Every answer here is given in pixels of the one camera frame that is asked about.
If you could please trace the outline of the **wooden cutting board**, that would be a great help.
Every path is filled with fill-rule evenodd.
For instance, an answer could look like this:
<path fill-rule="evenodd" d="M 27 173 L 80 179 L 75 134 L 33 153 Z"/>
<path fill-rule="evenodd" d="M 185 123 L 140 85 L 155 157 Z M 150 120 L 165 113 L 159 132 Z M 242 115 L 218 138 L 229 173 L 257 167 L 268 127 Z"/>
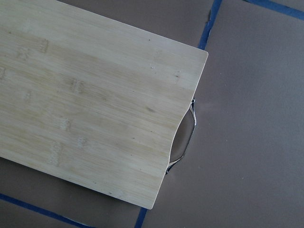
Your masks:
<path fill-rule="evenodd" d="M 0 155 L 151 209 L 207 58 L 56 0 L 3 0 Z"/>

